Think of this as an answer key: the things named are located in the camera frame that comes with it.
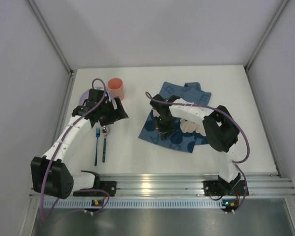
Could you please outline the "purple plastic plate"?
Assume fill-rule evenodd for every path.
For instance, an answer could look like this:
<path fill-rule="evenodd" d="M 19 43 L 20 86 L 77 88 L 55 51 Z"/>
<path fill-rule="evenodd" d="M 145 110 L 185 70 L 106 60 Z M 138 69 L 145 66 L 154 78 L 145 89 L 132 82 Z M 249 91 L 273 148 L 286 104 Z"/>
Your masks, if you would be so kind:
<path fill-rule="evenodd" d="M 85 103 L 85 100 L 89 98 L 89 89 L 86 90 L 79 99 L 79 105 L 83 105 Z"/>

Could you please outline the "blue cartoon mouse placemat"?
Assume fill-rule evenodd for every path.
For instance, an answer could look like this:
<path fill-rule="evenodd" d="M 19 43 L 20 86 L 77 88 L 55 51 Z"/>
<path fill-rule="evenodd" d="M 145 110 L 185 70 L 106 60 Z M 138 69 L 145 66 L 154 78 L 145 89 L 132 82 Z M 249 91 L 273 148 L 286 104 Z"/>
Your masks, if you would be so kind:
<path fill-rule="evenodd" d="M 164 99 L 176 95 L 189 103 L 202 105 L 208 105 L 211 98 L 211 93 L 203 91 L 198 82 L 185 83 L 184 86 L 164 82 L 159 94 Z M 157 111 L 151 110 L 139 134 L 139 139 L 164 148 L 188 153 L 192 153 L 196 145 L 208 144 L 204 128 L 182 118 L 173 119 L 174 132 L 168 139 L 162 139 L 157 127 L 157 117 L 159 117 Z"/>

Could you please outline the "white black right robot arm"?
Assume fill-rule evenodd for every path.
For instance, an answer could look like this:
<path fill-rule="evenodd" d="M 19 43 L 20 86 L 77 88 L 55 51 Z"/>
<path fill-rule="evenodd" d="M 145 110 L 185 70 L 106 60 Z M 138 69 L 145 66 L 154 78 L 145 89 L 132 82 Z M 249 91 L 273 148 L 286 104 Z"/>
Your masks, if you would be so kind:
<path fill-rule="evenodd" d="M 240 189 L 239 184 L 245 183 L 245 178 L 239 164 L 247 161 L 250 155 L 248 138 L 239 124 L 232 118 L 226 107 L 217 108 L 208 105 L 189 103 L 179 96 L 164 99 L 157 94 L 152 97 L 148 92 L 150 105 L 156 111 L 156 128 L 162 140 L 167 140 L 176 133 L 174 120 L 185 120 L 185 127 L 195 131 L 201 128 L 209 146 L 218 152 L 218 179 L 205 184 L 206 195 L 231 196 L 239 193 L 245 196 L 247 188 Z M 242 135 L 246 144 L 246 156 L 242 160 L 235 160 L 235 146 L 238 136 Z"/>

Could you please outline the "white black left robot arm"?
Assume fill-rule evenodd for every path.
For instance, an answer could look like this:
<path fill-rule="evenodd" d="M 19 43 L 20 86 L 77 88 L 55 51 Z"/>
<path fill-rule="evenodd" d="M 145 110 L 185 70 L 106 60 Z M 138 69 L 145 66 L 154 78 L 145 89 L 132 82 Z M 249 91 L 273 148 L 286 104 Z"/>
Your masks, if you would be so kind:
<path fill-rule="evenodd" d="M 125 118 L 128 115 L 119 97 L 110 98 L 104 90 L 91 88 L 88 98 L 73 110 L 68 125 L 52 147 L 31 161 L 34 191 L 66 199 L 83 189 L 99 189 L 100 175 L 74 166 L 74 153 L 97 123 L 111 125 Z"/>

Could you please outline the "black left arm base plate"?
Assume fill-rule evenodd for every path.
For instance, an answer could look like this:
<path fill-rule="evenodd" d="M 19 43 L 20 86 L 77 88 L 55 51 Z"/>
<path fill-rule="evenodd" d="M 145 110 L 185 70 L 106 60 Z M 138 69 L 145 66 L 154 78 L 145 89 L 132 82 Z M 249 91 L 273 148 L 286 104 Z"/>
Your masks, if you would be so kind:
<path fill-rule="evenodd" d="M 116 181 L 100 181 L 95 187 L 92 189 L 100 189 L 106 191 L 110 197 L 115 196 L 117 190 L 117 182 Z M 102 192 L 82 192 L 81 190 L 73 192 L 74 197 L 104 197 L 107 194 Z"/>

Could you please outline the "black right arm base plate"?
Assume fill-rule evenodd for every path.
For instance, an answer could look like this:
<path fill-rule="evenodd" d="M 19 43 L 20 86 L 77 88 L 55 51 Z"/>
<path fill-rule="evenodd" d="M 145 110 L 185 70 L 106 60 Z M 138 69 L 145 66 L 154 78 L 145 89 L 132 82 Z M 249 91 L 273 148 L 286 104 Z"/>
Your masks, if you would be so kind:
<path fill-rule="evenodd" d="M 208 197 L 226 197 L 226 196 L 240 196 L 249 195 L 248 187 L 245 182 L 240 180 L 236 184 L 229 184 L 218 180 L 207 180 L 203 182 L 204 193 Z"/>

